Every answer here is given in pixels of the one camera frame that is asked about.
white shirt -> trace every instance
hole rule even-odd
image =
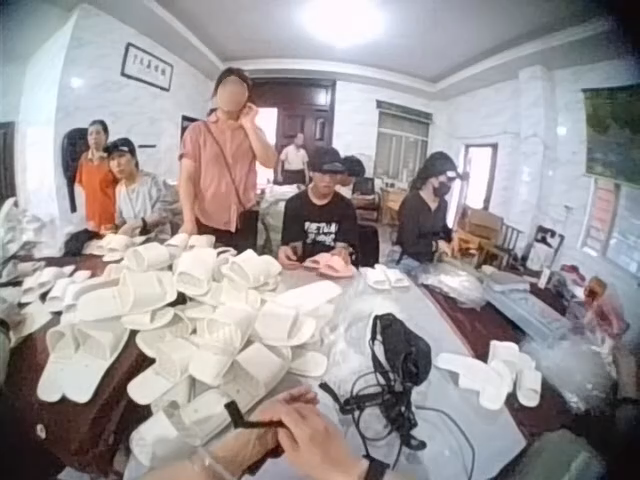
[[[282,151],[280,160],[284,170],[303,170],[309,157],[304,148],[291,144]]]

painting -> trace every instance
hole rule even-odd
[[[173,65],[129,42],[124,49],[120,75],[168,92],[171,90]]]
[[[587,175],[640,188],[640,84],[583,94]]]

black t-shirt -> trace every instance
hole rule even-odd
[[[301,262],[330,252],[337,243],[357,250],[358,221],[353,203],[336,192],[325,205],[316,205],[307,190],[296,193],[284,206],[281,244],[297,242],[302,242]]]

cardboard box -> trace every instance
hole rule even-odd
[[[462,228],[471,235],[497,243],[500,241],[502,231],[502,217],[486,210],[467,208],[467,215]]]

ceiling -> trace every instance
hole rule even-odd
[[[300,16],[307,1],[87,3],[210,78],[236,64],[254,76],[322,76],[445,98],[514,78],[527,65],[563,68],[629,53],[596,0],[377,0],[383,34],[342,49],[306,31]]]

